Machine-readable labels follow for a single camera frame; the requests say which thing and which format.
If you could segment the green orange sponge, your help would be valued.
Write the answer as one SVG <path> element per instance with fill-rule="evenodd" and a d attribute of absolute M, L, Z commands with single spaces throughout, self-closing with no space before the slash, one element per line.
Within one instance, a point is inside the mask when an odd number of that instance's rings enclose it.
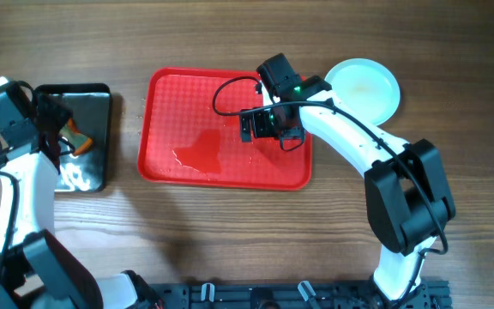
<path fill-rule="evenodd" d="M 60 134 L 73 146 L 72 154 L 74 156 L 85 154 L 93 146 L 93 139 L 81 133 L 72 118 L 61 129 Z"/>

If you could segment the white plate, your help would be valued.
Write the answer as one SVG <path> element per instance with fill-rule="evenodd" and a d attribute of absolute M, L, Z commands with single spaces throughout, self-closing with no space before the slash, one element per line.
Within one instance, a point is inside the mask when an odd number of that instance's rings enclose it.
<path fill-rule="evenodd" d="M 401 88 L 393 73 L 367 58 L 336 64 L 325 76 L 338 97 L 374 125 L 387 122 L 401 103 Z"/>

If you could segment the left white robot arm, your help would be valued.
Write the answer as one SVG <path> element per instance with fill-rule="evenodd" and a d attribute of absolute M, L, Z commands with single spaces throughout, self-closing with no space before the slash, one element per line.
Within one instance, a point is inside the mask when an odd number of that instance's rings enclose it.
<path fill-rule="evenodd" d="M 0 77 L 0 308 L 162 308 L 132 270 L 96 279 L 54 235 L 61 159 L 92 139 L 41 88 Z"/>

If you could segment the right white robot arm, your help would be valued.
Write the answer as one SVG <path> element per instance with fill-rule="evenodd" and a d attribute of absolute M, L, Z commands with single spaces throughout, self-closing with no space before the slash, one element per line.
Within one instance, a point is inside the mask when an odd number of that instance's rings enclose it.
<path fill-rule="evenodd" d="M 354 166 L 364 179 L 368 222 L 382 244 L 372 281 L 385 303 L 405 303 L 421 283 L 426 256 L 449 250 L 445 227 L 456 208 L 437 148 L 362 119 L 330 83 L 302 78 L 282 53 L 256 73 L 263 105 L 239 113 L 243 141 L 304 140 L 310 133 Z"/>

